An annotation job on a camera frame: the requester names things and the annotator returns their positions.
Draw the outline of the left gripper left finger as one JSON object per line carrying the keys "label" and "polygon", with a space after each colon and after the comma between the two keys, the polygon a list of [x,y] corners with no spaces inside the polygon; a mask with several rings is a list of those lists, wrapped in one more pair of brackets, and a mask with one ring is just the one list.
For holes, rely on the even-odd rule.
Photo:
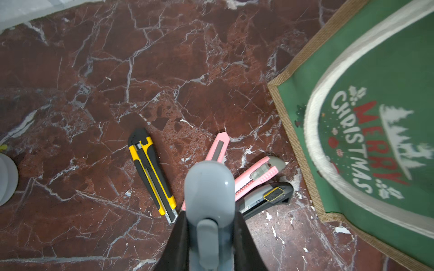
{"label": "left gripper left finger", "polygon": [[179,213],[167,245],[154,267],[155,271],[187,271],[189,269],[189,230],[186,212]]}

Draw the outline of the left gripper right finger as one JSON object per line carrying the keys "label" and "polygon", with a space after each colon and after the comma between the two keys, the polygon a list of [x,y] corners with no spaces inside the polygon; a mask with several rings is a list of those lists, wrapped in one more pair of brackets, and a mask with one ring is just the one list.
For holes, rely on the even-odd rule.
{"label": "left gripper right finger", "polygon": [[235,214],[233,247],[235,271],[268,271],[240,212]]}

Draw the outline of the dark grey utility knife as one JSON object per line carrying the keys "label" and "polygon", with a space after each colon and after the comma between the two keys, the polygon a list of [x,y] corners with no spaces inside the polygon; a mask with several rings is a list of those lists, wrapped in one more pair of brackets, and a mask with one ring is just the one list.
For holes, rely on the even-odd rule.
{"label": "dark grey utility knife", "polygon": [[273,206],[289,204],[293,192],[293,186],[288,182],[265,184],[238,200],[236,211],[243,215],[244,220],[248,220]]}

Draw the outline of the grey slim utility knife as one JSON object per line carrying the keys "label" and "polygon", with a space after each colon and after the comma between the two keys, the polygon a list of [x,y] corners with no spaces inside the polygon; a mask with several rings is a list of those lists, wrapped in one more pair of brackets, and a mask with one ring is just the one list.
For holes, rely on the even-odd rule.
{"label": "grey slim utility knife", "polygon": [[217,161],[201,161],[184,185],[191,271],[232,271],[235,181]]}

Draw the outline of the pink utility knife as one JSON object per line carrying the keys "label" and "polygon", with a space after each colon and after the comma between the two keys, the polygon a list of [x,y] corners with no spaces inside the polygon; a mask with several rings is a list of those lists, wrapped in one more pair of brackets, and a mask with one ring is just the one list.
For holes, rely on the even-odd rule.
{"label": "pink utility knife", "polygon": [[271,180],[286,166],[278,157],[266,156],[235,179],[235,201],[239,201],[255,187]]}
{"label": "pink utility knife", "polygon": [[207,200],[217,201],[225,209],[235,207],[235,184],[223,158],[229,144],[226,132],[218,133],[204,161],[195,164],[184,181],[184,202],[181,210],[188,206],[209,206]]}

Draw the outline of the yellow black slim knife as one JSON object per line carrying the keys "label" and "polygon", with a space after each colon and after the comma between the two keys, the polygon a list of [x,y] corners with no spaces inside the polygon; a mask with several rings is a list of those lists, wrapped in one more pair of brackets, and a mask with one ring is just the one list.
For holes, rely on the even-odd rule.
{"label": "yellow black slim knife", "polygon": [[136,170],[158,209],[169,224],[176,222],[176,201],[166,175],[159,163],[159,156],[150,134],[144,128],[135,129],[128,139]]}

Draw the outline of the green Christmas tote bag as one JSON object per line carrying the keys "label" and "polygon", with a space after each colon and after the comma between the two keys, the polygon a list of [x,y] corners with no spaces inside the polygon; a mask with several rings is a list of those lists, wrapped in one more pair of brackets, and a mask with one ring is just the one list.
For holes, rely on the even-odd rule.
{"label": "green Christmas tote bag", "polygon": [[268,84],[316,213],[434,268],[434,3],[346,1]]}

